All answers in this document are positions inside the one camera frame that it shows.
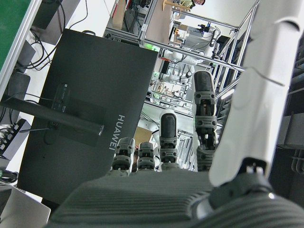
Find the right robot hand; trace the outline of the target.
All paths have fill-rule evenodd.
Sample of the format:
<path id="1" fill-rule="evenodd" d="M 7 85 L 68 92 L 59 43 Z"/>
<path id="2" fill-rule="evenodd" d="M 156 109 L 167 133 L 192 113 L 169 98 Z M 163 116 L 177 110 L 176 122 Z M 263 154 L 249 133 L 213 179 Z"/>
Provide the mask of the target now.
<path id="1" fill-rule="evenodd" d="M 139 148 L 137 172 L 115 155 L 106 176 L 83 183 L 50 218 L 49 228 L 301 228 L 304 211 L 268 181 L 299 40 L 301 0 L 262 0 L 251 27 L 223 133 L 216 135 L 214 84 L 193 75 L 193 149 L 197 171 L 173 162 L 175 116 L 160 125 L 161 171 Z"/>

